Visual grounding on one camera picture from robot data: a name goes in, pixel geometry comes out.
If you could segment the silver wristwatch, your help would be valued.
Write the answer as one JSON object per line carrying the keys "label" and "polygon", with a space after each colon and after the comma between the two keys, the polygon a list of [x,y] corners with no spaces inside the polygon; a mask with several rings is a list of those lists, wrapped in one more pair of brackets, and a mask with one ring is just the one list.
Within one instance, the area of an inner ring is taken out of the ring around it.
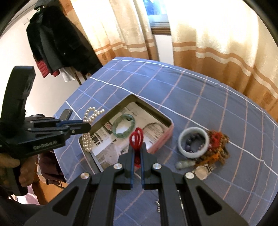
{"label": "silver wristwatch", "polygon": [[197,166],[192,173],[200,180],[205,180],[216,169],[215,163]]}

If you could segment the dark hanging clothes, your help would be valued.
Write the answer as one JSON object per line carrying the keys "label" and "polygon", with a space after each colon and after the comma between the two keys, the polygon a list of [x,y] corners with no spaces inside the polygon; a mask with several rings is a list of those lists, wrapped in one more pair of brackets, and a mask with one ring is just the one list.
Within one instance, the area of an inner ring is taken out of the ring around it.
{"label": "dark hanging clothes", "polygon": [[94,74],[102,64],[93,47],[64,15],[59,1],[37,1],[36,13],[26,28],[33,57],[43,77],[58,76],[63,69]]}

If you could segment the right beige orange curtain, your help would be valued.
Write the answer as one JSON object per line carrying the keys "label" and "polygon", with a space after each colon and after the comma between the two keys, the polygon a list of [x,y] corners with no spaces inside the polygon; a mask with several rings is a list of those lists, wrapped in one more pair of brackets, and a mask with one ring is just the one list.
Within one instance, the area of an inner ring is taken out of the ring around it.
{"label": "right beige orange curtain", "polygon": [[176,66],[234,88],[277,118],[277,45],[243,1],[170,1]]}

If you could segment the white jade bangle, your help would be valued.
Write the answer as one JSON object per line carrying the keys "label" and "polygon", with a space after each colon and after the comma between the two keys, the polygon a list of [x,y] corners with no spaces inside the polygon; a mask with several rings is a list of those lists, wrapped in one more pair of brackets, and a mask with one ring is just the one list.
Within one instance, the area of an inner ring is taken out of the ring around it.
{"label": "white jade bangle", "polygon": [[179,135],[177,147],[179,152],[186,158],[199,158],[209,147],[209,136],[202,128],[186,128]]}

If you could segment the pale jade pendant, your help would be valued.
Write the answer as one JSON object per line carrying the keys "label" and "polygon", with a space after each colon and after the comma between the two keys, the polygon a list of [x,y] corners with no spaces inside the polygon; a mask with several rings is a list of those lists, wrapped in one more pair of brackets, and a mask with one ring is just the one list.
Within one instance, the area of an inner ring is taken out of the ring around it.
{"label": "pale jade pendant", "polygon": [[190,168],[195,166],[196,161],[194,160],[182,160],[182,161],[178,161],[175,165],[176,169],[178,170],[182,170],[185,168]]}

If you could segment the wooden clothes rack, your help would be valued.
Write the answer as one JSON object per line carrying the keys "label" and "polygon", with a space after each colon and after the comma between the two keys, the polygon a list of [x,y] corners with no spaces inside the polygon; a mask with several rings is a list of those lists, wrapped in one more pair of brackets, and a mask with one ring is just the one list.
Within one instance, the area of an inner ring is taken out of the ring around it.
{"label": "wooden clothes rack", "polygon": [[74,73],[74,78],[77,80],[78,84],[81,86],[89,77],[91,76],[90,73],[83,75],[79,72]]}

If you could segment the printed paper liner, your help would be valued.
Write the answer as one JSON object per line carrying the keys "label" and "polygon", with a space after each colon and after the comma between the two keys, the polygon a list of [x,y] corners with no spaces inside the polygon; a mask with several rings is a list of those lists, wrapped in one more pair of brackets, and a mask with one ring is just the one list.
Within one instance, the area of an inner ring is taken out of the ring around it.
{"label": "printed paper liner", "polygon": [[119,138],[112,132],[113,124],[118,119],[122,121],[118,124],[116,133],[121,134],[129,129],[132,122],[135,122],[135,128],[139,127],[141,129],[152,122],[159,122],[166,127],[165,133],[156,143],[151,146],[145,143],[147,151],[151,154],[158,151],[167,139],[166,135],[169,126],[152,116],[151,113],[147,112],[137,103],[131,102],[91,135],[90,154],[96,157],[96,160],[103,169],[117,163],[119,156],[128,151],[129,137]]}

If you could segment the brown wooden bead mala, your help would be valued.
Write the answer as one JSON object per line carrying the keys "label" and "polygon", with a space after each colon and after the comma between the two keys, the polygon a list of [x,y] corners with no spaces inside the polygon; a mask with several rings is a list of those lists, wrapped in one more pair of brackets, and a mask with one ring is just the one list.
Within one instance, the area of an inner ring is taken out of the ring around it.
{"label": "brown wooden bead mala", "polygon": [[215,130],[209,130],[207,134],[209,136],[209,147],[201,157],[197,158],[195,166],[205,166],[205,164],[211,165],[216,162],[224,165],[226,159],[230,157],[226,149],[226,143],[230,140],[229,137]]}

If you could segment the pink metal tin box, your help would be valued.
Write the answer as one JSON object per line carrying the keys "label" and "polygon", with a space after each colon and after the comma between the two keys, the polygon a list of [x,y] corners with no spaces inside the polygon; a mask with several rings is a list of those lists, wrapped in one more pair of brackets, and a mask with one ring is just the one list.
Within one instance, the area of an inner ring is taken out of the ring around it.
{"label": "pink metal tin box", "polygon": [[[103,172],[104,169],[98,163],[98,161],[96,160],[96,157],[92,156],[90,154],[91,135],[94,132],[96,132],[97,130],[99,130],[105,124],[105,122],[110,120],[113,116],[115,116],[115,114],[120,112],[121,109],[123,109],[125,106],[127,106],[131,102],[137,103],[139,106],[141,106],[147,112],[151,113],[152,116],[154,116],[159,121],[161,121],[161,122],[165,123],[167,126],[169,126],[169,130],[166,135],[167,139],[166,139],[165,143],[172,136],[173,129],[174,129],[173,121],[169,117],[167,117],[165,114],[160,112],[158,109],[156,109],[155,107],[151,106],[149,103],[145,102],[143,99],[141,99],[133,94],[130,94],[127,97],[125,97],[122,101],[120,101],[117,105],[115,105],[108,112],[105,112],[104,109],[102,109],[102,108],[96,109],[94,107],[89,107],[84,113],[83,120],[85,122],[88,122],[91,124],[91,130],[90,130],[90,132],[87,132],[80,137],[79,144],[80,144],[80,147],[85,156],[86,162],[88,163],[89,168],[91,169],[91,171],[94,174]],[[114,122],[113,127],[112,127],[113,134],[119,138],[130,137],[131,133],[134,132],[136,129],[135,122],[132,122],[129,129],[127,131],[125,131],[124,133],[122,133],[122,134],[116,133],[116,128],[121,121],[122,121],[121,119],[118,119]]]}

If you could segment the left beige orange curtain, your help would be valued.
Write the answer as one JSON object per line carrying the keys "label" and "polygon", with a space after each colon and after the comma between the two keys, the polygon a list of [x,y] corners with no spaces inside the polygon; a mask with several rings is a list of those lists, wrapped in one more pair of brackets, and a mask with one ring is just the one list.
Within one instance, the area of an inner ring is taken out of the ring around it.
{"label": "left beige orange curtain", "polygon": [[63,13],[93,47],[101,64],[115,57],[158,60],[143,1],[60,1]]}

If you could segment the red knot cord charm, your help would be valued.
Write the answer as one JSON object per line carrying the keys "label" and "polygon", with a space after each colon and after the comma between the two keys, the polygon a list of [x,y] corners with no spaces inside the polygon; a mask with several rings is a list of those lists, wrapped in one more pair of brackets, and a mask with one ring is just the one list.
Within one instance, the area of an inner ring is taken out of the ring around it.
{"label": "red knot cord charm", "polygon": [[138,168],[140,167],[140,150],[143,144],[143,139],[143,130],[139,127],[137,127],[129,137],[130,146],[134,150],[134,165]]}

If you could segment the silver bangle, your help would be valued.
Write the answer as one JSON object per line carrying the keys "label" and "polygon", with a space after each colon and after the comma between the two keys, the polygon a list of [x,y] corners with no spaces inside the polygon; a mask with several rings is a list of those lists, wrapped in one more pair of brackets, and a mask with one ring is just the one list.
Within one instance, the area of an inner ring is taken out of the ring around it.
{"label": "silver bangle", "polygon": [[144,142],[151,146],[165,133],[166,127],[159,122],[148,123],[143,127]]}

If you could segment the beige orange curtain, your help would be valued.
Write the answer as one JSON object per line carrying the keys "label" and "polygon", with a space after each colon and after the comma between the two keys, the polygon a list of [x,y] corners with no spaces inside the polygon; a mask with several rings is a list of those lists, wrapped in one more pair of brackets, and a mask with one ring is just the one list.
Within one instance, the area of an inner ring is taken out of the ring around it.
{"label": "beige orange curtain", "polygon": [[277,45],[243,1],[170,1],[176,66],[234,88],[277,118]]}
{"label": "beige orange curtain", "polygon": [[63,13],[93,47],[101,64],[115,57],[158,60],[143,1],[60,1]]}

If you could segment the window with wooden sill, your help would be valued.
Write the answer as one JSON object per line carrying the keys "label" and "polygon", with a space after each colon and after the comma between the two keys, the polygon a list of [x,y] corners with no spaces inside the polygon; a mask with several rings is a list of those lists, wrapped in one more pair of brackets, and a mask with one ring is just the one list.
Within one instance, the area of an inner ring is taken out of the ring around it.
{"label": "window with wooden sill", "polygon": [[163,0],[143,0],[152,34],[171,35],[168,20],[168,1]]}

